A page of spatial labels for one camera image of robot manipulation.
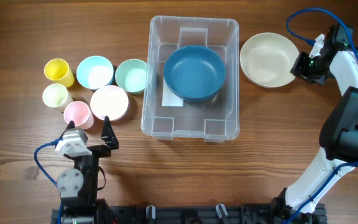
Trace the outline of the yellow plastic cup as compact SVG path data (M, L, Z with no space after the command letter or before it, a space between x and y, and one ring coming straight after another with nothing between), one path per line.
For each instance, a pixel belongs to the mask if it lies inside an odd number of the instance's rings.
M75 82L69 64L61 58L55 58L47 62L44 67L44 74L49 80L65 87L70 87Z

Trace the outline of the cream plastic cup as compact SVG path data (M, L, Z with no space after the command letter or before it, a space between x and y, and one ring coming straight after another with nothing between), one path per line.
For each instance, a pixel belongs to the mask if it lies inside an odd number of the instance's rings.
M73 98L67 88L59 83L54 83L46 87L42 94L43 103L59 112L64 112L65 108L73 102Z

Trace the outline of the pink plastic cup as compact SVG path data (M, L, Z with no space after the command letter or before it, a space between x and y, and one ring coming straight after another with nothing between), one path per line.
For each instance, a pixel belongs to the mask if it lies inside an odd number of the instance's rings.
M94 124L94 117L89 106L82 101L70 103L63 112L66 123L73 121L76 128L89 129Z

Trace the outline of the dark blue bowl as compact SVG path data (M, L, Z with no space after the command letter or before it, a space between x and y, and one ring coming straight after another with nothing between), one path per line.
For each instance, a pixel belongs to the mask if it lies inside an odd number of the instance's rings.
M215 92L206 95L206 96L200 96L200 97L195 97L193 95L191 96L185 96L184 94L178 93L176 92L168 83L166 80L164 80L164 84L166 84L166 86L168 86L168 89L173 92L176 96L178 96L179 98L183 99L184 101L189 101L189 102L201 102L201 101L206 101L206 100L210 100L213 97L217 96L219 92L221 92L221 90L223 89L223 86L220 87L220 89L216 90Z
M223 86L225 64L213 50L201 45L181 47L169 56L163 78L185 96L206 96Z

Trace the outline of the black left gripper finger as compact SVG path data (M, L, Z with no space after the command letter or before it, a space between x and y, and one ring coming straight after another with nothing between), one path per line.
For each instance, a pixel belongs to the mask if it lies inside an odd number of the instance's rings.
M119 141L117 140L116 135L111 126L111 121L108 116L104 117L104 126L101 132L101 139L105 142L110 149L118 149L119 148Z
M63 135L65 134L66 131L68 131L69 129L73 129L75 128L75 123L74 121L70 121L67 125L67 127L65 128L65 130L62 132L61 134L61 138L63 138Z

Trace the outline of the cream plastic bowl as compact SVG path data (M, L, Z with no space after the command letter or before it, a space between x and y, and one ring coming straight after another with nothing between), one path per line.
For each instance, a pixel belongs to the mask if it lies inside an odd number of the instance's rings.
M288 38L271 32L249 38L240 51L244 75L257 86L278 88L291 83L290 73L299 50Z

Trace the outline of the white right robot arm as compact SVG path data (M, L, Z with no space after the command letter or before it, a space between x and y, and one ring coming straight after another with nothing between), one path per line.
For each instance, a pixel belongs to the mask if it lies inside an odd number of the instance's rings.
M358 167L358 48L351 37L351 27L331 26L316 38L310 53L299 54L290 70L309 83L335 79L342 98L323 124L312 163L270 203L270 223L316 223L318 202Z

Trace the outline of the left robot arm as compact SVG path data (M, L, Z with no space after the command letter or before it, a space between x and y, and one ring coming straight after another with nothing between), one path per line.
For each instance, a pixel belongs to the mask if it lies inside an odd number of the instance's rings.
M99 159L110 157L111 151L119 148L119 142L108 116L104 117L101 132L103 144L87 146L85 131L70 121L60 136L55 150L58 155L71 159L74 166L64 170L57 179L61 205L55 223L118 223L119 219L104 199L98 199L98 174L103 173Z

